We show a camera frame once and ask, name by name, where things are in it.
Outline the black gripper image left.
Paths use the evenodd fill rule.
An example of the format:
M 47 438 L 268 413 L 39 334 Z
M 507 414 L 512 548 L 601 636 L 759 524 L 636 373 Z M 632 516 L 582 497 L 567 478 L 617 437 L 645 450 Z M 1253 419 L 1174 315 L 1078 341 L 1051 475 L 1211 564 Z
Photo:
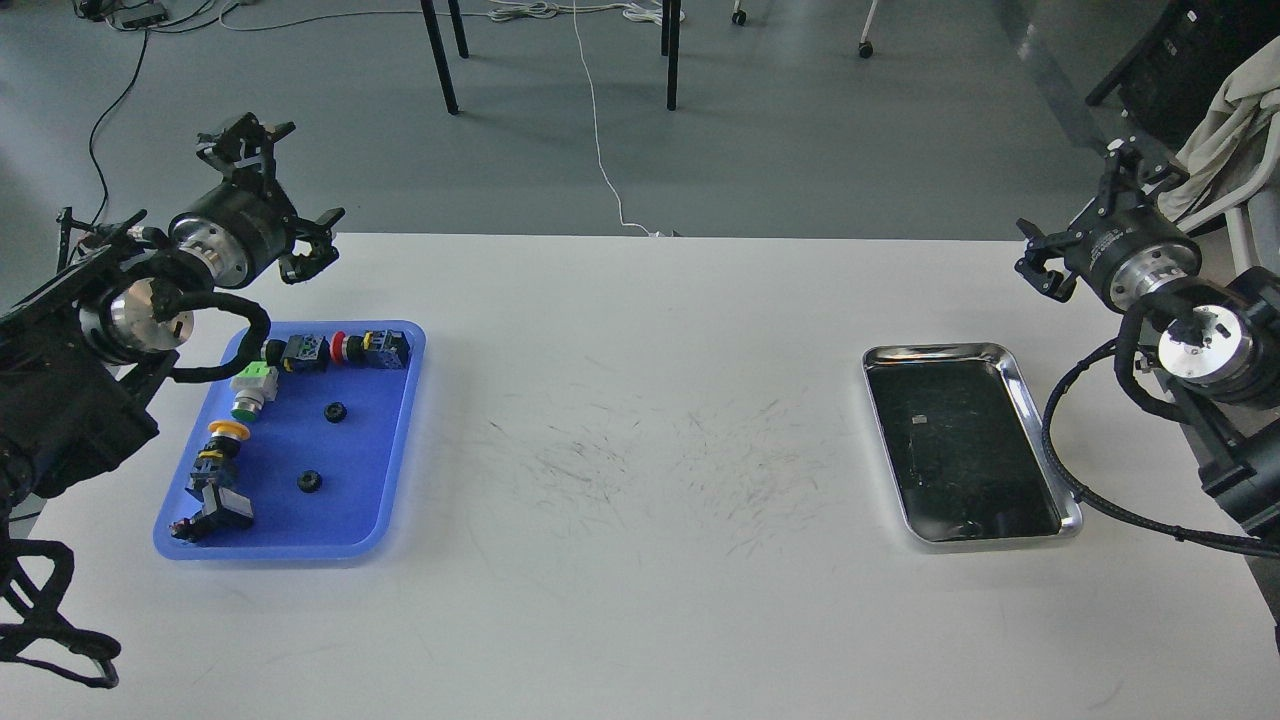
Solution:
M 197 133 L 197 158 L 232 184 L 219 184 L 173 218 L 169 237 L 204 261 L 219 288 L 239 290 L 279 258 L 285 284 L 311 281 L 339 256 L 334 225 L 346 215 L 333 208 L 316 220 L 283 217 L 248 191 L 278 191 L 275 145 L 296 129 L 287 120 L 265 126 L 253 113 L 220 129 Z

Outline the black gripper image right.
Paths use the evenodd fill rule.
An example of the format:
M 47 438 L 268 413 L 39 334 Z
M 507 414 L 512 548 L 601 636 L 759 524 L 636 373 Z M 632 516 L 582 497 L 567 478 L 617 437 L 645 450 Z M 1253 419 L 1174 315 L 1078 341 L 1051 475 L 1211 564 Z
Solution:
M 1202 254 L 1160 210 L 1117 209 L 1121 196 L 1152 199 L 1189 179 L 1187 168 L 1156 138 L 1115 138 L 1106 146 L 1094 204 L 1066 231 L 1046 234 L 1036 223 L 1015 223 L 1025 240 L 1014 270 L 1039 295 L 1065 304 L 1078 275 L 1103 305 L 1126 311 L 1162 286 L 1198 275 Z M 1066 273 L 1047 264 L 1065 260 Z

